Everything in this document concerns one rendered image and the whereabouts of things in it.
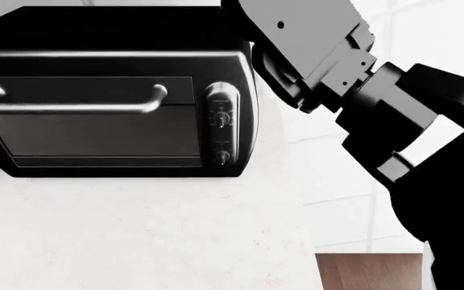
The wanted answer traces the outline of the black toaster oven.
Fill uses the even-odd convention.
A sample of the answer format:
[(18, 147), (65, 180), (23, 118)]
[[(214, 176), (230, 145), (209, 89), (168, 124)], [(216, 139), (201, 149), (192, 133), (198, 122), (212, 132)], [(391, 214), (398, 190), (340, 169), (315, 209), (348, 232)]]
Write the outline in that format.
[[(0, 147), (15, 178), (236, 177), (255, 146), (251, 48), (217, 6), (23, 6), (0, 16), (0, 77), (190, 77), (197, 103), (199, 167), (21, 168)], [(229, 126), (215, 126), (217, 112)]]

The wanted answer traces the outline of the black oven door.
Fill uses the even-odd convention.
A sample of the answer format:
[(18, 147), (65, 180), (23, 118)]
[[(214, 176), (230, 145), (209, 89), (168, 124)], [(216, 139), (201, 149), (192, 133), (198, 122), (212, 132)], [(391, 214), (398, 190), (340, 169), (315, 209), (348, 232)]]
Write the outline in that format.
[(0, 103), (144, 103), (155, 84), (168, 96), (149, 114), (0, 114), (0, 147), (21, 168), (199, 167), (190, 77), (0, 77)]

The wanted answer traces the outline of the brown wooden cabinet door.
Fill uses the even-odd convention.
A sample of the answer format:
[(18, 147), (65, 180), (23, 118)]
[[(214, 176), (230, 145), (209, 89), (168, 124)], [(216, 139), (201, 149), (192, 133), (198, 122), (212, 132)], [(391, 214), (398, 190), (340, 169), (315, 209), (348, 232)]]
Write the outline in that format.
[(319, 253), (324, 290), (422, 290), (421, 254)]

